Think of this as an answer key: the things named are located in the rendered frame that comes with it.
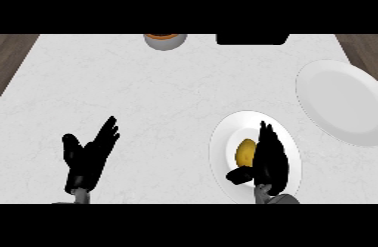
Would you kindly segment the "small white plate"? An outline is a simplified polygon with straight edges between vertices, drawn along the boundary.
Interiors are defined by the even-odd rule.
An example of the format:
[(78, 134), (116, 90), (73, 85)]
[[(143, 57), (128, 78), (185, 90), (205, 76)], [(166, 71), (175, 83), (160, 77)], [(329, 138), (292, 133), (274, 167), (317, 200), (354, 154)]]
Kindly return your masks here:
[(287, 130), (264, 113), (239, 111), (219, 121), (212, 132), (208, 151), (216, 184), (227, 197), (239, 204), (253, 203), (255, 197), (252, 169), (237, 166), (236, 151), (244, 140), (258, 142), (261, 123), (271, 125), (287, 157), (287, 183), (281, 193), (295, 195), (301, 183), (299, 150)]

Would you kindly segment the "black appliance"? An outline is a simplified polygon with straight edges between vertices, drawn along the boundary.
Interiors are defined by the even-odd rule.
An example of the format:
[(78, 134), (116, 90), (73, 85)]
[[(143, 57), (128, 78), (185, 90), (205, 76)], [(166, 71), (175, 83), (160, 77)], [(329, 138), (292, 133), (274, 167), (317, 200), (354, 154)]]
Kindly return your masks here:
[(216, 34), (218, 45), (281, 45), (287, 34)]

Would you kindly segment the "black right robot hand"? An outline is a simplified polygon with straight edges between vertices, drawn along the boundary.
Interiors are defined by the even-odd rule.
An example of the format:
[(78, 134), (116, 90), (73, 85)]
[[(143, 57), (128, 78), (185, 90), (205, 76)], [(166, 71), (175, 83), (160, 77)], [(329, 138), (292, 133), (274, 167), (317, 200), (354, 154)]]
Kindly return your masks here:
[(289, 162), (281, 142), (271, 125), (259, 123), (258, 143), (255, 148), (252, 166), (241, 166), (225, 174), (225, 179), (240, 185), (253, 181), (253, 186), (270, 184), (268, 195), (275, 196), (287, 184)]

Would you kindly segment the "yellow lemon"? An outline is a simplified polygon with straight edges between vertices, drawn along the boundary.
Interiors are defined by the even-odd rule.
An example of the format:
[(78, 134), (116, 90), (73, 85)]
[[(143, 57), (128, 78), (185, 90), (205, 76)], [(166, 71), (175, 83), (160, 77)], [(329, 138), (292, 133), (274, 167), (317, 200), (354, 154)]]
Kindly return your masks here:
[(237, 148), (236, 148), (236, 153), (234, 153), (234, 160), (236, 160), (236, 165), (239, 167), (252, 166), (252, 160), (253, 160), (253, 154), (255, 154), (255, 147), (256, 144), (250, 139), (244, 139)]

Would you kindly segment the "grey bowl with orange rim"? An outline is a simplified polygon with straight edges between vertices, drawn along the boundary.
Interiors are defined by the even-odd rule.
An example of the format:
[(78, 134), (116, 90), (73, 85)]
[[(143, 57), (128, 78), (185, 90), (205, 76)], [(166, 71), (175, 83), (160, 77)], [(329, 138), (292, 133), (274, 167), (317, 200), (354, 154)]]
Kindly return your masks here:
[(154, 35), (144, 34), (144, 41), (147, 46), (159, 51), (168, 51), (175, 49), (185, 41), (185, 34), (168, 34), (168, 35)]

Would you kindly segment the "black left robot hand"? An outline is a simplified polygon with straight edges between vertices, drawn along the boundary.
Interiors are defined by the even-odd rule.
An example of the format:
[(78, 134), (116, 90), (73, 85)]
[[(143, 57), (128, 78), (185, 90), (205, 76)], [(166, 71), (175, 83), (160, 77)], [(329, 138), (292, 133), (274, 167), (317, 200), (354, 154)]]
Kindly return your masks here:
[(106, 159), (119, 139), (116, 119), (110, 116), (98, 130), (94, 139), (81, 145), (73, 134), (61, 136), (63, 161), (67, 165), (64, 192), (78, 188), (89, 192), (97, 185)]

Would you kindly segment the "large white plate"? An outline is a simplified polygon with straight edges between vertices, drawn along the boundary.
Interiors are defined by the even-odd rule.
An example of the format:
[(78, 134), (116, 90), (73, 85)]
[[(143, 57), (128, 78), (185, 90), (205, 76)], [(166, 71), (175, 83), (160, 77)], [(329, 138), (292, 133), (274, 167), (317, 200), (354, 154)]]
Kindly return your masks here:
[(339, 141), (378, 146), (378, 81), (355, 66), (309, 62), (295, 79), (301, 108), (317, 127)]

